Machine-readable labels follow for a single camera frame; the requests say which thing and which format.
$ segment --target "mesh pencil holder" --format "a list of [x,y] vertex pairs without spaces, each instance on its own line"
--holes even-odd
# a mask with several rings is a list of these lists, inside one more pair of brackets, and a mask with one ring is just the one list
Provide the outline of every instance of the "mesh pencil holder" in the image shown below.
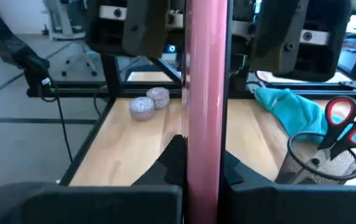
[[323,137],[323,134],[299,133],[289,138],[288,152],[275,182],[340,185],[356,178],[356,155],[351,150],[342,152],[333,160],[328,159],[317,169],[308,164],[317,152],[317,142]]

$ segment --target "office chair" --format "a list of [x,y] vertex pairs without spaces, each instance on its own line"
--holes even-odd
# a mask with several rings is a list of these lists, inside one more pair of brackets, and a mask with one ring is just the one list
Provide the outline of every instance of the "office chair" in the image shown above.
[[62,76],[67,76],[69,66],[79,60],[84,60],[91,74],[97,76],[96,67],[91,59],[91,55],[96,54],[88,51],[82,39],[85,36],[85,10],[86,3],[69,0],[43,0],[45,8],[49,13],[49,37],[51,40],[72,40],[82,48],[82,52],[72,55],[65,63],[66,67],[62,70]]

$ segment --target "pink metal pole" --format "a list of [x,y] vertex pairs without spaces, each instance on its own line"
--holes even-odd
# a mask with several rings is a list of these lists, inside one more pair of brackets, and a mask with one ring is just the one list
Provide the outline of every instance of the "pink metal pole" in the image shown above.
[[184,130],[190,224],[217,222],[228,0],[188,0]]

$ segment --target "roll of tape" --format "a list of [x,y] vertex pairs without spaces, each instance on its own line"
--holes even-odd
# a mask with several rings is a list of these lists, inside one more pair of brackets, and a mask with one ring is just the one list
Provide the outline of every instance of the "roll of tape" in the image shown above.
[[163,87],[155,87],[148,90],[146,96],[154,101],[156,110],[164,109],[170,103],[170,91]]
[[149,97],[138,97],[129,104],[129,113],[136,121],[147,121],[156,114],[154,102]]

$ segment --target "wooden table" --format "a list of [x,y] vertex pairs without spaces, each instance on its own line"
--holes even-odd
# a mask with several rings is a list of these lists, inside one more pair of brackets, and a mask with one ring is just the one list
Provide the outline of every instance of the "wooden table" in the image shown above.
[[[150,76],[152,81],[157,76],[165,81],[164,74],[153,72],[135,73],[130,80]],[[131,185],[150,168],[173,135],[181,133],[180,100],[172,100],[146,122],[131,119],[131,100],[116,100],[70,185]],[[323,108],[327,103],[316,102]],[[341,116],[348,112],[344,106],[334,109]],[[287,153],[287,140],[279,121],[255,100],[228,101],[226,149],[244,164],[274,180]],[[347,184],[356,185],[356,179]]]

